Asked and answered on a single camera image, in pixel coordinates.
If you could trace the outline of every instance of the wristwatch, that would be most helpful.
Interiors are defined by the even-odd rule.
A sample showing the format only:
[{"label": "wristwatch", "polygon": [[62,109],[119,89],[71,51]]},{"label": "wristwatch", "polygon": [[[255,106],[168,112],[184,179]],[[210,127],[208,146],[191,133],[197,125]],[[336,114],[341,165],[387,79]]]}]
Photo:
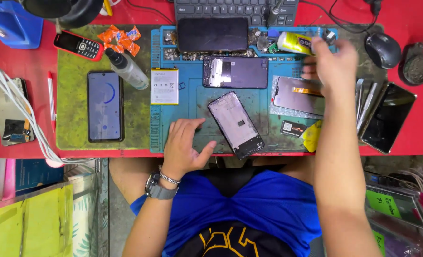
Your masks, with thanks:
[{"label": "wristwatch", "polygon": [[159,172],[151,173],[148,181],[146,182],[145,195],[159,200],[172,199],[177,194],[178,187],[172,190],[165,189],[159,185],[160,178],[161,174]]}]

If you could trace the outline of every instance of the phone keypad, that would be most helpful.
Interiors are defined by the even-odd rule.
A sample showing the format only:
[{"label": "phone keypad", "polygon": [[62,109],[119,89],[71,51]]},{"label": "phone keypad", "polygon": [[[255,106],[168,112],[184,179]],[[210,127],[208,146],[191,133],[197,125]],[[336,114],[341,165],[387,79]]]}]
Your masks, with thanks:
[{"label": "phone keypad", "polygon": [[90,59],[94,59],[97,56],[97,53],[99,52],[99,47],[100,46],[98,43],[83,38],[81,40],[81,43],[78,45],[77,54],[88,57]]}]

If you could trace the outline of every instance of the keyboard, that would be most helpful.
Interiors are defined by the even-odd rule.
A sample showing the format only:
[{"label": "keyboard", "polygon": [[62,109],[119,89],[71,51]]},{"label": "keyboard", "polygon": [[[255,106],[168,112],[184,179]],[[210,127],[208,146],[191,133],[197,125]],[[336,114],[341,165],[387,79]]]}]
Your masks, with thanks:
[{"label": "keyboard", "polygon": [[[249,26],[266,26],[276,0],[174,0],[175,18],[245,17]],[[285,0],[275,24],[293,26],[299,0]]]}]

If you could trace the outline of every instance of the yellow glue tube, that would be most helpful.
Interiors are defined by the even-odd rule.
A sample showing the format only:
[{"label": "yellow glue tube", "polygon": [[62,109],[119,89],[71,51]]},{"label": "yellow glue tube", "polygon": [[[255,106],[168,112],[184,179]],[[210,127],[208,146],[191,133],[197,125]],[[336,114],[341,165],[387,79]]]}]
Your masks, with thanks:
[{"label": "yellow glue tube", "polygon": [[311,51],[311,37],[291,32],[282,32],[277,41],[278,49],[297,54],[314,55]]}]

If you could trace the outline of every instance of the red feature phone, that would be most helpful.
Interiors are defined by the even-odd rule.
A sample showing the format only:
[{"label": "red feature phone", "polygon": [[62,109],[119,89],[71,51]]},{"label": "red feature phone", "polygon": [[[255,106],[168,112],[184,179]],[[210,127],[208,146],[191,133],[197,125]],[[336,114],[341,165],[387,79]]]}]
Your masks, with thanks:
[{"label": "red feature phone", "polygon": [[64,30],[61,34],[56,34],[54,46],[93,62],[99,61],[104,54],[104,46],[101,43]]}]

